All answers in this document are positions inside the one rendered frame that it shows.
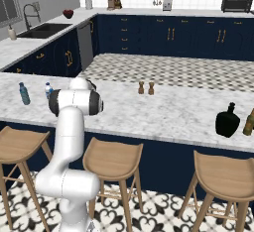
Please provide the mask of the black squat glass bottle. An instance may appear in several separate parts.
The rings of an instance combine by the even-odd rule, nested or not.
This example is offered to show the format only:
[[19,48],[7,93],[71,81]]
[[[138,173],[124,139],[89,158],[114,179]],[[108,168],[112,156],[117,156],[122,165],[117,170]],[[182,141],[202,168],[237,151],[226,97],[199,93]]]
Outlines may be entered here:
[[240,118],[233,113],[235,103],[230,102],[226,111],[216,115],[215,130],[218,135],[230,138],[240,124]]

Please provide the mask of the grey framed window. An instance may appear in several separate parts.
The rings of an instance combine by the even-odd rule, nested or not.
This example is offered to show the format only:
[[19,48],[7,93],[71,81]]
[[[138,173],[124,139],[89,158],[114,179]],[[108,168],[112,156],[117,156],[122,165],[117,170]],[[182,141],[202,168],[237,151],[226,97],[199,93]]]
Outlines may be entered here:
[[22,20],[18,0],[0,0],[0,28]]

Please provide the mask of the beige soap dispenser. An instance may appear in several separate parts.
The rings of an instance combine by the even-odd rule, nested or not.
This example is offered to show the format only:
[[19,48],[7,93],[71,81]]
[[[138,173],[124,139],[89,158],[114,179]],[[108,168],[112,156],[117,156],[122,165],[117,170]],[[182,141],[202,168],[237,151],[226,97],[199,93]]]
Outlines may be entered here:
[[9,25],[9,29],[8,29],[8,34],[11,40],[15,41],[17,40],[17,35],[15,30],[11,27],[11,25]]

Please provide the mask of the navy sink cupboard run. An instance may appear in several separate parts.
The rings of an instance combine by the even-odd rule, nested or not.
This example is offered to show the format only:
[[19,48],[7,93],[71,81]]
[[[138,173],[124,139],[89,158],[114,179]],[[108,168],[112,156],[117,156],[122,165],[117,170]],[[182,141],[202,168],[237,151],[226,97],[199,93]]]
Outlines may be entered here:
[[77,31],[72,30],[66,33],[8,66],[4,72],[76,77],[81,72]]

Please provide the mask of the teal plastic bottle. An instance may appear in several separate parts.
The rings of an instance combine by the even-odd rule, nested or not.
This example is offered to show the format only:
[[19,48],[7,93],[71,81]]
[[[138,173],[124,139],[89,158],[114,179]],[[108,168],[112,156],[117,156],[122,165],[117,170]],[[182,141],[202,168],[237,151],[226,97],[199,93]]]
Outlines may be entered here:
[[20,82],[19,85],[20,85],[20,94],[22,97],[22,101],[25,105],[29,105],[30,104],[30,97],[29,97],[28,90],[23,82]]

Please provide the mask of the olive green glass bottle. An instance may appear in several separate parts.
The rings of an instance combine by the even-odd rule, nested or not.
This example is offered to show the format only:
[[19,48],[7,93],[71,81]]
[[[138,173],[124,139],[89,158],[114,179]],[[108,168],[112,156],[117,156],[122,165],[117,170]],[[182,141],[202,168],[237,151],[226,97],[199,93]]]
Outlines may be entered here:
[[252,109],[252,112],[248,115],[246,119],[246,123],[243,128],[243,134],[246,136],[250,136],[253,130],[254,130],[254,108]]

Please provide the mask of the steel sink tap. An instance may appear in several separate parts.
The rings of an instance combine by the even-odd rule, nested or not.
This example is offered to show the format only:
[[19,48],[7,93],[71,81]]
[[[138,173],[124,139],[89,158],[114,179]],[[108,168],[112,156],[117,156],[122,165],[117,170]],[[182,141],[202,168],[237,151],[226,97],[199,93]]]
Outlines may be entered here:
[[[36,12],[34,15],[26,13],[26,9],[28,6],[31,6],[34,9],[34,11]],[[37,18],[39,23],[41,23],[41,16],[40,16],[39,10],[33,4],[26,4],[23,7],[23,14],[24,14],[25,25],[26,25],[27,31],[30,31],[30,29],[32,27],[32,25],[28,21],[29,18]]]

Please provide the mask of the navy base cupboard run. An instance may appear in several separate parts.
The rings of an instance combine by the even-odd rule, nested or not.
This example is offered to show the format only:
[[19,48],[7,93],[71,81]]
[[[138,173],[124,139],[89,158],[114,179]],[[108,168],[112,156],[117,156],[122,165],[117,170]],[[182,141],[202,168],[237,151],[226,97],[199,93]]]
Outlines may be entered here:
[[99,14],[93,53],[254,61],[254,19]]

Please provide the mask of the black sink basin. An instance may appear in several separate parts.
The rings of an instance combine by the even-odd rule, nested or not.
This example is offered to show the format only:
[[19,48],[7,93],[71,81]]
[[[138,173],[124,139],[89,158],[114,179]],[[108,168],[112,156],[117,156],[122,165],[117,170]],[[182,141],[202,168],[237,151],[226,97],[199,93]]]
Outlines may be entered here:
[[69,27],[69,24],[45,23],[32,30],[19,34],[18,38],[47,39],[67,27]]

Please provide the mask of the black toaster oven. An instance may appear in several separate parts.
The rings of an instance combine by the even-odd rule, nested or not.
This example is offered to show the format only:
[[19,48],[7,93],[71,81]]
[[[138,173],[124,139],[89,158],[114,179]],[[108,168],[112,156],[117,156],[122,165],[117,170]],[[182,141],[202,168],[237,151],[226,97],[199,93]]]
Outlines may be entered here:
[[249,13],[253,0],[222,0],[221,11],[233,13]]

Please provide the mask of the steel dishwasher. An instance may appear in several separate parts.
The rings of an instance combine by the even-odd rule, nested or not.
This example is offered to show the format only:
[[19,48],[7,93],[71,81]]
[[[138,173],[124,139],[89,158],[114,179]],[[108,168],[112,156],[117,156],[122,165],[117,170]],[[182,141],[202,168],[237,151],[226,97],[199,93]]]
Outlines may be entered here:
[[84,23],[77,27],[77,36],[79,43],[79,53],[81,66],[86,70],[93,62],[92,39],[90,32],[90,24]]

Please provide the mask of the clear plastic bottle blue label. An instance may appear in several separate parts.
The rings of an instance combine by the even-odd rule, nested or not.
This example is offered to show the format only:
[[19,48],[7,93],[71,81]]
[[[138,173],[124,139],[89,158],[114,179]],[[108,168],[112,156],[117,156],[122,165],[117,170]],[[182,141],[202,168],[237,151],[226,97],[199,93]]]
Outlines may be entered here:
[[46,97],[50,98],[51,93],[53,92],[53,88],[51,87],[51,85],[47,82],[46,83],[46,87],[45,87],[45,92],[46,92]]

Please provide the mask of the wooden bar stool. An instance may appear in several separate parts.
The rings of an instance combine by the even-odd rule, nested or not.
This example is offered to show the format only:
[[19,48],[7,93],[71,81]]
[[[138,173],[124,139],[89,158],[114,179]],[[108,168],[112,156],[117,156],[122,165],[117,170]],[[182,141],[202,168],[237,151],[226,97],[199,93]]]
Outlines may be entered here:
[[[254,201],[254,159],[239,160],[223,156],[210,156],[193,152],[194,174],[189,189],[179,211],[181,217],[189,204],[191,196],[196,196],[197,184],[206,192],[202,206],[194,201],[196,221],[191,232],[198,232],[203,218],[213,216],[223,220],[235,220],[235,232],[243,232],[250,201]],[[224,215],[219,210],[210,208],[214,198],[227,201]]]
[[8,180],[21,181],[27,186],[44,227],[47,232],[50,232],[36,197],[35,184],[27,165],[27,160],[39,148],[43,148],[49,161],[52,159],[53,154],[47,142],[49,136],[49,132],[39,133],[27,130],[15,130],[9,126],[4,127],[0,131],[0,193],[10,229],[12,229],[12,220],[6,190],[6,182]]
[[105,142],[93,137],[84,153],[83,167],[98,175],[101,203],[105,198],[122,201],[127,232],[132,232],[129,200],[137,197],[143,211],[139,164],[143,145]]

